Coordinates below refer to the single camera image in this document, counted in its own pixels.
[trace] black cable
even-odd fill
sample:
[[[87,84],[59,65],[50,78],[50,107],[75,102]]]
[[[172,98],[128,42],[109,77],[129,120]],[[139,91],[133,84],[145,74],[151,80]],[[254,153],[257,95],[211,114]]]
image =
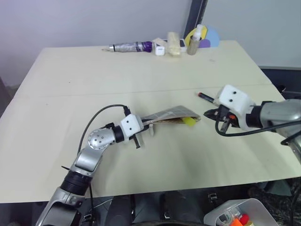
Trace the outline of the black cable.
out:
[[[81,138],[80,138],[80,142],[79,142],[79,148],[77,150],[77,154],[80,153],[80,150],[81,150],[81,146],[82,146],[82,143],[83,143],[83,140],[84,140],[84,137],[85,137],[85,134],[89,128],[89,126],[91,125],[91,123],[93,122],[93,120],[102,112],[104,111],[105,109],[108,109],[110,107],[123,107],[124,110],[128,110],[127,106],[125,105],[108,105],[102,109],[100,109],[98,112],[95,113],[95,115],[90,119],[90,121],[88,122],[87,126],[85,127],[85,130],[83,132],[83,134],[81,135]],[[91,201],[91,219],[92,221],[95,220],[95,210],[94,210],[94,200],[93,200],[93,195],[92,195],[92,187],[91,187],[91,184],[89,184],[89,191],[90,191],[90,201]]]
[[[301,135],[301,131],[294,133],[293,135],[289,136],[288,138],[281,141],[281,145],[288,145],[289,141],[296,138],[297,136]]]
[[[293,196],[293,199],[292,199],[291,212],[290,212],[291,226],[293,226],[293,215],[294,215],[294,211],[295,211],[295,208],[296,208],[297,199],[300,195],[300,191],[301,191],[301,185],[297,188],[297,190],[295,192],[295,195]]]
[[[86,134],[86,132],[87,132],[89,126],[90,126],[91,123],[93,122],[93,120],[96,118],[96,116],[99,115],[99,113],[101,113],[102,111],[104,111],[105,109],[108,109],[108,108],[110,108],[110,107],[123,107],[123,108],[125,108],[125,107],[127,107],[127,106],[125,106],[125,105],[108,105],[108,106],[106,106],[106,107],[100,109],[98,112],[96,112],[95,115],[94,115],[94,116],[90,119],[90,121],[88,122],[88,124],[87,124],[87,126],[86,126],[86,128],[85,128],[85,130],[84,130],[84,132],[83,132],[83,135],[81,135],[80,142],[79,142],[79,148],[78,148],[78,150],[77,150],[77,153],[79,153],[80,150],[81,150],[81,145],[82,145],[82,143],[83,143],[85,134]]]
[[[239,136],[246,136],[246,135],[251,135],[251,134],[256,134],[256,133],[262,133],[265,131],[271,131],[271,130],[275,130],[275,129],[279,129],[279,128],[283,128],[283,127],[298,125],[298,124],[301,124],[301,121],[291,121],[291,122],[287,122],[287,123],[283,123],[283,124],[279,124],[279,125],[275,125],[275,126],[270,126],[270,127],[263,128],[263,129],[257,129],[257,130],[252,130],[252,131],[248,131],[248,132],[242,132],[242,133],[228,133],[228,134],[220,132],[220,130],[218,128],[218,124],[219,124],[219,121],[215,121],[215,130],[219,135],[224,136],[224,137],[239,137]]]
[[[92,195],[92,186],[91,184],[89,184],[89,192],[90,192],[90,202],[91,202],[91,219],[92,219],[92,222],[91,222],[91,225],[94,225],[94,222],[96,219],[94,218],[95,217],[95,210],[94,210],[94,200],[93,200],[93,195]]]

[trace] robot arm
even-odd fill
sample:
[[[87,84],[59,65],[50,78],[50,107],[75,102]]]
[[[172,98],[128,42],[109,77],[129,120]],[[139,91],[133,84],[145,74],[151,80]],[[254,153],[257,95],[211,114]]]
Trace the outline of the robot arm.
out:
[[[120,122],[120,126],[94,130],[88,136],[87,146],[77,155],[61,186],[56,189],[40,215],[36,226],[79,225],[81,215],[77,208],[85,199],[85,193],[103,152],[110,145],[129,140],[143,129],[140,117],[129,114]]]
[[[301,100],[264,101],[262,105],[256,105],[246,93],[231,85],[226,85],[217,94],[213,104],[219,108],[209,110],[204,115],[217,121],[216,130],[220,135],[241,136],[251,134],[254,128],[268,129],[279,126],[280,128],[271,131],[285,137],[281,144],[290,146],[301,163]],[[223,125],[219,130],[218,122],[220,121]],[[229,125],[240,127],[247,132],[226,134]]]

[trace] small white box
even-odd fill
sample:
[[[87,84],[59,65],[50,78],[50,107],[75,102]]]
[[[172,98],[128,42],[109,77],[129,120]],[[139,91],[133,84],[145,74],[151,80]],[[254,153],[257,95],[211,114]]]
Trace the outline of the small white box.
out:
[[[156,54],[156,56],[164,56],[165,47],[164,46],[156,46],[155,47],[155,54]]]

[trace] marker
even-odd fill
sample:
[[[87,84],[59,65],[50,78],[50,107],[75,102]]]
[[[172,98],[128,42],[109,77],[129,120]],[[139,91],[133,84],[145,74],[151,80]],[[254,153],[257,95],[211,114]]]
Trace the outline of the marker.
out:
[[[214,98],[207,96],[204,93],[198,93],[198,96],[206,101],[209,101],[210,103],[213,103],[213,101],[214,101]]]

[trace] white wall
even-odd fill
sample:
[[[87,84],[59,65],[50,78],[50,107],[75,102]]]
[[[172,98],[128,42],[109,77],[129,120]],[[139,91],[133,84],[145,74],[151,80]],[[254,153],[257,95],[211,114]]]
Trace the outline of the white wall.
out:
[[[301,0],[208,0],[203,24],[259,66],[301,68]]]
[[[183,36],[191,0],[0,0],[0,77],[20,84],[44,47]]]

